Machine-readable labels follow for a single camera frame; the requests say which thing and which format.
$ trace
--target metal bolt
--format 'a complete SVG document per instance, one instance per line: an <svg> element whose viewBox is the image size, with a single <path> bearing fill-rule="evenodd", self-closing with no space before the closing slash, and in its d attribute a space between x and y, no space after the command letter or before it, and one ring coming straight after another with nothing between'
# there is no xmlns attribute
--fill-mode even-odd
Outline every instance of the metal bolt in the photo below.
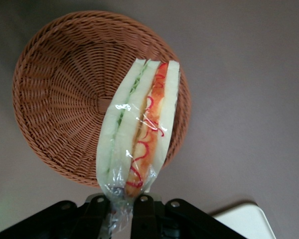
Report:
<svg viewBox="0 0 299 239"><path fill-rule="evenodd" d="M147 196L141 196L141 201L146 202L148 200Z"/></svg>
<svg viewBox="0 0 299 239"><path fill-rule="evenodd" d="M173 208L178 208L180 206L179 202L173 201L170 203Z"/></svg>
<svg viewBox="0 0 299 239"><path fill-rule="evenodd" d="M98 200L96 200L98 203L101 203L104 201L104 198L98 198Z"/></svg>
<svg viewBox="0 0 299 239"><path fill-rule="evenodd" d="M66 204L64 204L64 205L61 206L61 209L62 209L62 210L67 210L67 209L69 209L70 207L71 207L71 204L66 203Z"/></svg>

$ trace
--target green vegetable filling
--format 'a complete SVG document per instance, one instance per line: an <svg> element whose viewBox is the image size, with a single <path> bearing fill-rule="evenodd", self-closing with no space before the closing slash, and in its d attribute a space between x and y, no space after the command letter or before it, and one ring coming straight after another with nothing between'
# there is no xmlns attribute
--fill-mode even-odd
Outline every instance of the green vegetable filling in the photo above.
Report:
<svg viewBox="0 0 299 239"><path fill-rule="evenodd" d="M129 94L128 98L126 99L125 104L127 104L127 102L128 102L129 99L130 99L130 96L135 92L136 87L139 85L139 83L140 83L140 79L141 79L141 77L142 77L142 75L143 75L145 69L147 68L149 62L150 62L150 60L148 60L148 61L145 63L145 65L144 65L143 68L141 69L141 72L140 72L139 75L136 77L136 79L135 79L135 81L134 81L134 84L133 84L133 86L132 86L132 88L131 88L130 94ZM119 117L119 119L118 119L118 121L117 121L118 126L120 126L120 124L121 124L121 122L122 122L122 119L123 119L123 116L124 116L124 112L125 112L125 109L122 110L121 115L120 115L120 117Z"/></svg>

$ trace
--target woven basket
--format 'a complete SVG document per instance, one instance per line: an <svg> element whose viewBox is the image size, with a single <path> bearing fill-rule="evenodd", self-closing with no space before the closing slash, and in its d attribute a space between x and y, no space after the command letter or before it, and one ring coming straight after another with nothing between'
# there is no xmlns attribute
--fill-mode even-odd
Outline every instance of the woven basket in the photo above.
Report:
<svg viewBox="0 0 299 239"><path fill-rule="evenodd" d="M68 179L98 187L95 157L102 120L135 58L178 61L148 27L104 11L68 14L30 40L15 68L13 106L26 141L47 165ZM181 69L165 166L183 143L190 108Z"/></svg>

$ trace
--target clear plastic bag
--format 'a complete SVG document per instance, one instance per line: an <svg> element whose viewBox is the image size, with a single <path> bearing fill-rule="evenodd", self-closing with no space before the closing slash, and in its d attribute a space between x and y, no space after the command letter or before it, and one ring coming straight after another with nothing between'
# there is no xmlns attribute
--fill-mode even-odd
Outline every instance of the clear plastic bag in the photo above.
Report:
<svg viewBox="0 0 299 239"><path fill-rule="evenodd" d="M177 103L179 63L137 59L103 120L97 180L113 204L110 230L130 218L135 198L149 189L164 164Z"/></svg>

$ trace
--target wicker basket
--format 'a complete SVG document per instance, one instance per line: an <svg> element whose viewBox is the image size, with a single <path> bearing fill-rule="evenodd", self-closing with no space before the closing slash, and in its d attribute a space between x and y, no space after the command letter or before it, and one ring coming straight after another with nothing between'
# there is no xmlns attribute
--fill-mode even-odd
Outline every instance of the wicker basket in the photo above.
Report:
<svg viewBox="0 0 299 239"><path fill-rule="evenodd" d="M98 187L95 157L102 120L136 57L178 60L148 27L111 12L68 14L31 39L15 68L13 106L26 141L47 165L68 179ZM165 166L183 143L190 108L181 69Z"/></svg>

